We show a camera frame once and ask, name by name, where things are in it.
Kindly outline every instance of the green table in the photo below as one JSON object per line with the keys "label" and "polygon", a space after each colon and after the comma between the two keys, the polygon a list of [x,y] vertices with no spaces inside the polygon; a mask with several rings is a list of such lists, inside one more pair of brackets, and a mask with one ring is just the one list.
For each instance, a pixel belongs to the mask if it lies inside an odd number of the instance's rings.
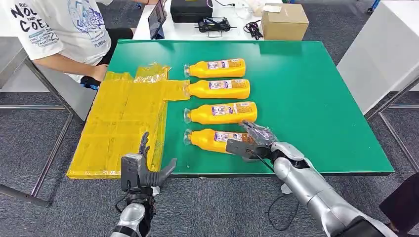
{"label": "green table", "polygon": [[244,78],[251,82],[248,99],[193,97],[168,103],[162,165],[177,158],[174,175],[272,175],[261,162],[246,163],[238,156],[183,144],[187,128],[243,131],[236,124],[185,124],[185,108],[247,100],[257,104],[257,124],[270,127],[278,139],[296,146],[323,174],[394,172],[321,42],[123,40],[109,70],[134,76],[137,67],[157,62],[172,67],[170,79],[185,79],[184,64],[230,58],[246,61]]}

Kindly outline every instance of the black case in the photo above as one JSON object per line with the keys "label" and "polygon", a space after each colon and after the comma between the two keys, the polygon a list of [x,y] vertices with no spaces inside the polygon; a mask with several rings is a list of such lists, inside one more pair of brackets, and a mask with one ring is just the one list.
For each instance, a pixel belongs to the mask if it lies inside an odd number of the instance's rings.
{"label": "black case", "polygon": [[173,22],[197,23],[204,17],[212,17],[212,8],[207,0],[172,0],[170,13]]}

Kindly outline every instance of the plastic bottle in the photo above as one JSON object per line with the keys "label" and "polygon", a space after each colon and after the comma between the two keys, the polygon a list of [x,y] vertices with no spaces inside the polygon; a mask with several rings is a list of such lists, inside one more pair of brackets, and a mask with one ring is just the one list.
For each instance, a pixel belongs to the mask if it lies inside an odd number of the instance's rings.
{"label": "plastic bottle", "polygon": [[185,65],[186,77],[197,78],[240,78],[245,75],[246,64],[241,58],[213,62],[198,62],[195,65]]}
{"label": "plastic bottle", "polygon": [[187,85],[185,91],[199,98],[246,99],[250,94],[250,83],[247,79],[200,80]]}
{"label": "plastic bottle", "polygon": [[187,129],[183,134],[185,145],[193,144],[203,150],[212,152],[228,153],[225,151],[228,139],[236,139],[243,142],[252,142],[247,133],[220,132],[212,129],[191,131]]}
{"label": "plastic bottle", "polygon": [[185,109],[183,118],[186,123],[192,121],[200,124],[241,123],[243,120],[254,122],[257,108],[254,102],[201,105],[194,110]]}

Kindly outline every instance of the person's arm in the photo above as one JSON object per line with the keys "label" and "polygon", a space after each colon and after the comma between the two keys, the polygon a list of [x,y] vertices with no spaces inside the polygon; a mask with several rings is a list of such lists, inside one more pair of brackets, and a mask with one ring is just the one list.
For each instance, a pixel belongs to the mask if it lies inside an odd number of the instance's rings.
{"label": "person's arm", "polygon": [[59,54],[64,45],[60,38],[45,21],[41,8],[32,0],[0,1],[15,30],[19,41],[36,64],[60,72],[90,76],[102,81],[107,71],[107,65],[94,67],[76,62]]}
{"label": "person's arm", "polygon": [[103,64],[95,67],[89,64],[79,63],[59,53],[53,54],[48,57],[35,59],[33,60],[33,62],[37,65],[51,68],[56,71],[82,76],[89,76],[97,81],[103,81],[106,72],[108,71],[108,65]]}

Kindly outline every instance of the bottle label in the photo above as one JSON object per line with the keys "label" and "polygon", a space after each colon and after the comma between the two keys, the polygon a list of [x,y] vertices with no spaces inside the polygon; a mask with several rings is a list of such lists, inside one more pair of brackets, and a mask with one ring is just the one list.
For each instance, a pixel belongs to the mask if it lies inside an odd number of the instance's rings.
{"label": "bottle label", "polygon": [[245,87],[245,80],[213,80],[208,82],[208,87],[214,89],[231,89]]}
{"label": "bottle label", "polygon": [[215,132],[214,141],[227,142],[228,139],[234,139],[240,142],[253,143],[253,140],[246,133]]}
{"label": "bottle label", "polygon": [[228,139],[234,139],[242,142],[241,133],[234,132],[215,132],[214,141],[216,142],[227,142]]}
{"label": "bottle label", "polygon": [[219,68],[235,68],[240,67],[242,64],[239,59],[230,59],[222,61],[208,62],[208,69],[219,69]]}
{"label": "bottle label", "polygon": [[234,107],[235,107],[236,113],[249,113],[253,111],[250,104],[247,102],[235,103]]}
{"label": "bottle label", "polygon": [[228,115],[233,114],[233,107],[227,105],[216,105],[212,107],[212,115]]}
{"label": "bottle label", "polygon": [[213,81],[209,81],[208,84],[211,90],[233,88],[231,80],[213,80]]}
{"label": "bottle label", "polygon": [[212,115],[229,115],[229,114],[240,114],[252,112],[252,108],[249,103],[234,103],[233,106],[228,105],[215,105],[212,107]]}
{"label": "bottle label", "polygon": [[240,63],[240,59],[231,59],[228,60],[228,66],[230,68],[240,67],[242,64]]}

